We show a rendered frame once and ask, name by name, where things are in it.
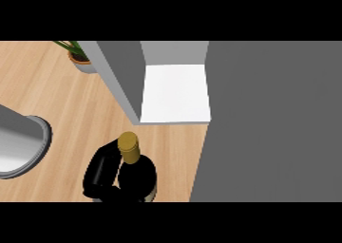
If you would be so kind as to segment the potted green plant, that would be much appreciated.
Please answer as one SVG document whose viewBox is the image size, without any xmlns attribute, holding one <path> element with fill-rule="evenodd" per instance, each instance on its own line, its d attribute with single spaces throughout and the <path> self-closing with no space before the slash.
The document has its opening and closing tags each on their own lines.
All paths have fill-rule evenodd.
<svg viewBox="0 0 342 243">
<path fill-rule="evenodd" d="M 75 41 L 54 41 L 54 44 L 68 51 L 69 59 L 75 68 L 87 74 L 94 74 L 97 71 L 84 53 L 81 45 Z"/>
</svg>

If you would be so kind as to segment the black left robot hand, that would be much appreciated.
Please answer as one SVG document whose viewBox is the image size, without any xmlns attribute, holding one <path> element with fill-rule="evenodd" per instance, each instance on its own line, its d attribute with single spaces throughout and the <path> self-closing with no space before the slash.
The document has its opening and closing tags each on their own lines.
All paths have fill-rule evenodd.
<svg viewBox="0 0 342 243">
<path fill-rule="evenodd" d="M 121 165 L 118 141 L 110 141 L 93 155 L 82 179 L 82 194 L 102 202 L 118 198 L 119 188 L 113 185 Z"/>
</svg>

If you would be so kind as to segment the grey metal round container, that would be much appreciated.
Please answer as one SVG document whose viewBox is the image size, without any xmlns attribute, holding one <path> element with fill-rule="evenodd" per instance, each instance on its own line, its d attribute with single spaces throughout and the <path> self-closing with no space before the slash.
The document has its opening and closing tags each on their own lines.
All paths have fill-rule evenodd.
<svg viewBox="0 0 342 243">
<path fill-rule="evenodd" d="M 23 175 L 40 163 L 51 143 L 51 126 L 0 104 L 0 178 Z"/>
</svg>

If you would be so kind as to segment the dark grey cabinet door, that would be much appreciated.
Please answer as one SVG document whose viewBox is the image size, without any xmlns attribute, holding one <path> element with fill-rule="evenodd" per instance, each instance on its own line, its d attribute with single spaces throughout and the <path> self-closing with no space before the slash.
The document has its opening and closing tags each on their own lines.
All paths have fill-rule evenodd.
<svg viewBox="0 0 342 243">
<path fill-rule="evenodd" d="M 194 201 L 342 201 L 342 42 L 212 42 Z"/>
</svg>

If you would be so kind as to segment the black wine bottle gold cap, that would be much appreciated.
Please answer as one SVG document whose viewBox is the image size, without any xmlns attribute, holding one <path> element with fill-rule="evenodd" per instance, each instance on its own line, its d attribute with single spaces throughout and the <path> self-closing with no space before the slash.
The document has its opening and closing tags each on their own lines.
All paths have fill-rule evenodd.
<svg viewBox="0 0 342 243">
<path fill-rule="evenodd" d="M 132 132 L 122 133 L 118 148 L 124 159 L 118 175 L 119 188 L 138 202 L 152 202 L 156 197 L 156 166 L 140 153 L 138 138 Z"/>
</svg>

